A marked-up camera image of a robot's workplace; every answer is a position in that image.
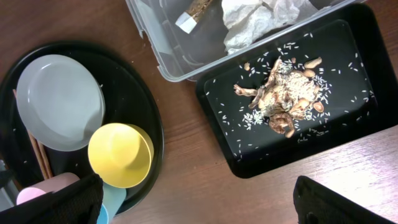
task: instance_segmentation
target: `light blue cup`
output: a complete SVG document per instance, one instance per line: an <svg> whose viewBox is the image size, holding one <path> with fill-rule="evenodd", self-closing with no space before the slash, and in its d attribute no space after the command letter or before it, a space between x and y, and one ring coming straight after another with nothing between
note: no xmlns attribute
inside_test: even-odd
<svg viewBox="0 0 398 224"><path fill-rule="evenodd" d="M126 189L112 187L104 183L104 197L102 199L101 211L99 212L97 224L108 224L119 210L126 198Z"/></svg>

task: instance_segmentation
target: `black rectangular tray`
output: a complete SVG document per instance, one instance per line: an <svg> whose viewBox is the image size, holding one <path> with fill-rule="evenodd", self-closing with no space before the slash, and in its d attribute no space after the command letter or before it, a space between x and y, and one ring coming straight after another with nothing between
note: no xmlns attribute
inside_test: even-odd
<svg viewBox="0 0 398 224"><path fill-rule="evenodd" d="M292 42L299 48L284 49ZM288 54L281 56L278 47ZM331 90L324 91L329 94L328 104L323 101L325 113L330 116L317 117L313 110L314 120L300 121L290 139L266 124L252 125L250 130L244 127L243 114L252 114L248 108L252 98L237 96L233 91L234 84L259 88L268 76L265 73L269 73L266 63L272 67L279 56L283 61L295 57L296 65L322 57L315 71L327 80ZM256 72L245 71L242 67L246 62ZM393 102L398 101L397 79L376 18L363 4L332 12L207 71L198 81L197 97L230 169L242 178L398 124L393 110Z"/></svg>

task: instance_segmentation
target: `pink cup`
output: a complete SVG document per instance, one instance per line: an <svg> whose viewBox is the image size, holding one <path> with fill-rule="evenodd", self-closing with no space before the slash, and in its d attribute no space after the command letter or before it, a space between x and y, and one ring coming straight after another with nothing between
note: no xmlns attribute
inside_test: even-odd
<svg viewBox="0 0 398 224"><path fill-rule="evenodd" d="M49 192L57 192L78 180L79 177L72 173L63 173L47 180L43 180L21 190L17 197L17 205Z"/></svg>

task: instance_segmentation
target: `black round tray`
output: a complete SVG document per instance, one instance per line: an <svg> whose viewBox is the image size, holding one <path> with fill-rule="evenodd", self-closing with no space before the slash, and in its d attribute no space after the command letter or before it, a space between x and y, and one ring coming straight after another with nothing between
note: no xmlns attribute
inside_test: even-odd
<svg viewBox="0 0 398 224"><path fill-rule="evenodd" d="M59 54L73 58L86 67L101 86L105 98L104 124L135 124L153 141L155 154L148 177L127 189L119 213L137 205L151 190L159 175L164 154L164 133L159 110L145 83L130 65L108 50L87 42L62 41L32 50L9 70L0 86L0 152L22 187L43 180L12 92L25 67L38 57ZM74 152L46 148L54 175L72 172L80 178L93 173L87 147Z"/></svg>

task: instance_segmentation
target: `black tray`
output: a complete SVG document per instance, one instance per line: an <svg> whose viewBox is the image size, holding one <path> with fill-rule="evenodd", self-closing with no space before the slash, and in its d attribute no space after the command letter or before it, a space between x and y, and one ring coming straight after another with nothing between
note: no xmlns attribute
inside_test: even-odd
<svg viewBox="0 0 398 224"><path fill-rule="evenodd" d="M16 88L19 76L31 61L48 54L73 58L90 71L105 98L104 124L135 124L152 139L155 149L152 167L141 184L127 189L127 197L118 213L125 212L139 203L156 181L163 160L164 133L156 103L140 76L128 63L98 45L80 41L47 44L32 50L11 67L0 86L0 152L23 187L43 180L12 89ZM46 152L54 175L72 172L83 178L93 173L87 147L73 152L46 148Z"/></svg>
<svg viewBox="0 0 398 224"><path fill-rule="evenodd" d="M294 46L299 48L285 50L284 44L289 42L295 42ZM243 88L259 88L267 76L263 72L268 72L263 65L269 62L273 66L281 56L278 47L289 53L282 56L282 60L295 57L296 65L321 56L323 63L315 71L332 84L329 104L323 102L325 112L330 112L327 123L324 120L326 116L314 118L314 121L300 121L300 130L296 129L290 139L276 134L265 124L246 130L242 119L244 113L252 113L248 108L252 99L237 96L233 91L236 83ZM251 71L241 68L245 62L249 62L260 74L254 73L249 77ZM358 69L357 72L349 68L350 62L352 67ZM324 74L319 74L319 68L324 69ZM392 102L398 100L396 76L374 14L363 4L353 4L332 12L242 54L235 61L221 64L198 81L197 97L230 169L242 178L261 174L398 124L398 117L392 110ZM369 98L368 102L363 100L365 97ZM328 132L317 136L313 133L314 129Z"/></svg>

